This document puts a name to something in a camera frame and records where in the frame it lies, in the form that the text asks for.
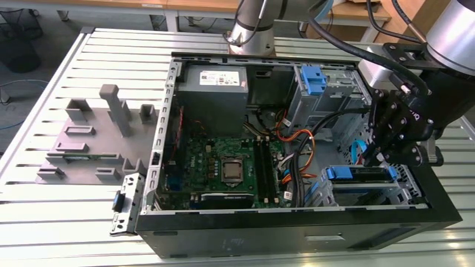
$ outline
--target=sticker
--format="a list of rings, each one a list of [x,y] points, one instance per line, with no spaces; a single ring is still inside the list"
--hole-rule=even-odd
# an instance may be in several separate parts
[[[305,236],[306,241],[333,241],[333,240],[344,240],[340,235],[313,235]]]
[[[201,71],[200,85],[240,86],[238,72],[236,72],[236,71]]]
[[[282,118],[282,119],[281,119],[281,123],[285,124],[286,127],[289,127],[289,120],[288,120],[288,119]]]
[[[157,8],[162,8],[162,5],[160,4],[141,4],[142,7],[157,7]]]
[[[285,192],[282,193],[282,198],[286,199],[286,200],[292,200],[292,193],[288,192],[288,191],[285,191]]]

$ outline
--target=side panel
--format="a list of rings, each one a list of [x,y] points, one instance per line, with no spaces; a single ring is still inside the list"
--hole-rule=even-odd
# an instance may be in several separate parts
[[[378,249],[420,232],[425,225],[298,226],[138,232],[161,258],[313,253]]]

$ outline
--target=wooden desk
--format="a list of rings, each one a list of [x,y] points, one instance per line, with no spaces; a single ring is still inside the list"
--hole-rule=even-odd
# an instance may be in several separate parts
[[[81,5],[93,7],[132,7],[132,8],[165,8],[166,0],[3,0],[9,5],[10,2],[17,4],[55,4],[55,5]]]
[[[240,0],[168,0],[166,9],[178,9],[189,11],[228,12],[236,13]],[[333,17],[336,19],[362,19],[368,20],[368,12],[364,9],[365,4],[345,2],[333,7]],[[388,21],[390,15],[382,8],[373,14],[374,19]]]
[[[49,8],[57,10],[61,20],[63,11],[109,12],[146,15],[164,15],[168,31],[178,31],[178,16],[233,18],[240,0],[1,0],[1,7]],[[390,19],[382,8],[374,13],[378,26]],[[364,4],[345,2],[333,7],[333,24],[362,26],[366,31],[361,42],[372,42],[377,31],[370,27]]]
[[[178,16],[233,18],[240,0],[168,0],[166,2],[166,26],[169,31],[178,31]],[[368,20],[365,4],[345,2],[333,8],[333,25],[362,26],[366,28],[361,42],[372,42],[377,31],[372,28]],[[390,20],[390,15],[382,7],[378,7],[373,14],[377,25]],[[329,22],[329,15],[320,23]]]

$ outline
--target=orange wire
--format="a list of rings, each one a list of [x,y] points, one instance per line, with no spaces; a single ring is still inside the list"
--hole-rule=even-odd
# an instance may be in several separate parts
[[[310,132],[309,130],[306,130],[306,129],[298,130],[297,132],[294,132],[294,133],[290,135],[290,137],[282,137],[282,136],[280,135],[278,127],[280,127],[280,125],[281,125],[281,122],[282,122],[285,116],[286,116],[286,110],[285,110],[284,113],[282,113],[281,120],[278,121],[278,123],[277,123],[276,126],[274,126],[277,138],[278,138],[282,142],[290,142],[290,141],[293,141],[302,133],[305,133],[305,134],[308,134],[308,136],[309,136],[309,138],[310,138],[310,140],[312,140],[312,152],[310,152],[310,156],[308,157],[308,160],[306,160],[306,162],[305,162],[305,165],[300,168],[300,172],[304,172],[304,171],[308,169],[308,167],[310,166],[310,163],[312,163],[313,151],[314,151],[314,147],[316,147],[316,145],[314,145],[314,139],[313,139],[312,132]],[[286,182],[290,180],[289,174],[285,176],[285,178],[281,180],[281,183],[282,183],[282,184],[286,183]]]

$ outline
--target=green motherboard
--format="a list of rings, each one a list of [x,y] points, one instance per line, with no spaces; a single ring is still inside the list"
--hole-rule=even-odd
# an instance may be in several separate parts
[[[189,138],[181,146],[182,172],[168,178],[172,209],[198,209],[204,194],[244,194],[253,208],[286,205],[276,182],[278,141]]]

